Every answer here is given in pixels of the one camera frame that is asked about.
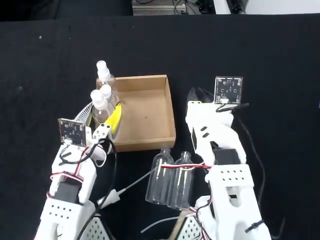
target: plastic bottle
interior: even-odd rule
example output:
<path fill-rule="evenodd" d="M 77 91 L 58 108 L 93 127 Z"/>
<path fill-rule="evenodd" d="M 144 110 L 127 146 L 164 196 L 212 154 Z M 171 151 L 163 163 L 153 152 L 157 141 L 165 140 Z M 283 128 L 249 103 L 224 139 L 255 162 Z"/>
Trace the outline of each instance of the plastic bottle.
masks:
<path fill-rule="evenodd" d="M 145 200 L 153 204 L 167 205 L 170 172 L 169 168 L 162 168 L 162 164 L 173 164 L 174 160 L 170 156 L 170 148 L 162 148 L 152 162 L 148 187 L 146 189 Z"/>
<path fill-rule="evenodd" d="M 116 93 L 112 91 L 111 86 L 109 84 L 103 84 L 100 88 L 100 91 L 102 92 L 104 98 L 115 108 L 119 102 L 119 99 Z"/>
<path fill-rule="evenodd" d="M 174 164 L 192 164 L 191 154 L 187 151 L 183 151 L 181 153 L 181 158 Z M 171 171 L 167 206 L 172 209 L 189 210 L 190 208 L 189 200 L 193 181 L 193 171 L 188 169 L 189 167 L 180 167 L 173 168 Z"/>
<path fill-rule="evenodd" d="M 103 84 L 109 84 L 113 91 L 116 91 L 115 77 L 110 73 L 105 61 L 98 61 L 96 63 L 98 69 L 98 78 L 96 79 L 96 89 L 99 90 Z"/>
<path fill-rule="evenodd" d="M 115 108 L 107 99 L 105 99 L 100 90 L 93 90 L 90 97 L 93 103 L 92 117 L 95 122 L 95 127 L 97 128 L 108 119 Z"/>

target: black surface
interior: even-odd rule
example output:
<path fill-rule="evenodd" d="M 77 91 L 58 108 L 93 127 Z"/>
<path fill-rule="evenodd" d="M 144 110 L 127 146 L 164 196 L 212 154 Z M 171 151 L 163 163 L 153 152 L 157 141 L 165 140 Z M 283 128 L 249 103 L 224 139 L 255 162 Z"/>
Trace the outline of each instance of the black surface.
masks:
<path fill-rule="evenodd" d="M 241 110 L 266 170 L 262 215 L 283 239 L 318 239 L 320 15 L 163 16 L 65 19 L 0 24 L 0 233 L 32 239 L 60 140 L 57 118 L 73 118 L 89 102 L 96 62 L 115 76 L 167 74 L 176 126 L 175 159 L 192 144 L 185 124 L 191 87 L 213 91 L 215 76 L 243 76 Z M 238 128 L 257 189 L 261 170 Z M 116 189 L 150 170 L 154 151 L 120 153 Z M 112 169 L 112 162 L 106 168 Z M 110 175 L 99 169 L 92 199 Z M 193 201 L 207 193 L 195 170 Z M 174 210 L 144 201 L 147 180 L 103 211 L 119 240 Z M 144 235 L 166 238 L 174 222 Z"/>

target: white cable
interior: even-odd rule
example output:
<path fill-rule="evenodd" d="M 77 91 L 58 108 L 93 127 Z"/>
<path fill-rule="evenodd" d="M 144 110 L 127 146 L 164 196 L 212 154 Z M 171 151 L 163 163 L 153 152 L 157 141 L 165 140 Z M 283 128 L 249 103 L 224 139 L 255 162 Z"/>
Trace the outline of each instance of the white cable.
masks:
<path fill-rule="evenodd" d="M 160 224 L 162 222 L 166 222 L 166 221 L 170 221 L 170 220 L 175 220 L 175 219 L 181 219 L 181 218 L 187 218 L 187 217 L 191 217 L 191 216 L 194 216 L 196 215 L 195 213 L 190 213 L 190 214 L 187 214 L 185 216 L 173 216 L 173 217 L 168 217 L 168 218 L 165 218 L 165 219 L 161 219 L 159 221 L 156 221 L 152 224 L 150 224 L 149 226 L 147 226 L 145 229 L 141 230 L 140 233 L 144 233 L 145 231 L 149 230 L 150 228 L 152 228 L 153 226 L 157 225 L 157 224 Z"/>
<path fill-rule="evenodd" d="M 154 170 L 155 170 L 155 168 L 152 169 L 151 171 L 147 172 L 145 175 L 143 175 L 142 177 L 140 177 L 138 180 L 136 180 L 136 181 L 134 181 L 133 183 L 131 183 L 129 186 L 127 186 L 127 187 L 125 187 L 124 189 L 118 191 L 118 193 L 121 192 L 121 193 L 119 193 L 119 194 L 122 194 L 124 191 L 126 191 L 126 190 L 128 190 L 129 188 L 133 187 L 134 185 L 136 185 L 137 183 L 139 183 L 141 180 L 143 180 L 145 177 L 149 176 Z"/>

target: cardboard box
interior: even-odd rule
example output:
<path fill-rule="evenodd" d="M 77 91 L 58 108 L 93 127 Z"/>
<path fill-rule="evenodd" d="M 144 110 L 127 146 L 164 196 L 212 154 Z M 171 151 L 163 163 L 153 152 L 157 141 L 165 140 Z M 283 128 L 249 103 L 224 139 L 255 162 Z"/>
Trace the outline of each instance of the cardboard box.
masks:
<path fill-rule="evenodd" d="M 172 148 L 176 128 L 167 75 L 117 77 L 122 103 L 118 152 Z"/>

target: white spray nozzle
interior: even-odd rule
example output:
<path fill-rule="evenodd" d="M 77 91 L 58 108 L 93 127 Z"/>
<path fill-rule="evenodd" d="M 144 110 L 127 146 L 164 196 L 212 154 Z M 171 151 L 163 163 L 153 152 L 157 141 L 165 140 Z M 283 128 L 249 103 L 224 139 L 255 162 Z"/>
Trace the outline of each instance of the white spray nozzle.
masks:
<path fill-rule="evenodd" d="M 92 103 L 96 109 L 103 110 L 107 107 L 108 102 L 105 99 L 105 97 L 101 91 L 93 90 L 90 94 L 90 97 L 91 97 Z"/>
<path fill-rule="evenodd" d="M 96 63 L 96 68 L 98 69 L 98 78 L 102 82 L 107 82 L 111 78 L 109 68 L 105 61 L 98 61 Z"/>
<path fill-rule="evenodd" d="M 109 99 L 111 97 L 111 86 L 109 84 L 103 84 L 100 88 L 100 91 L 102 92 L 104 98 Z"/>

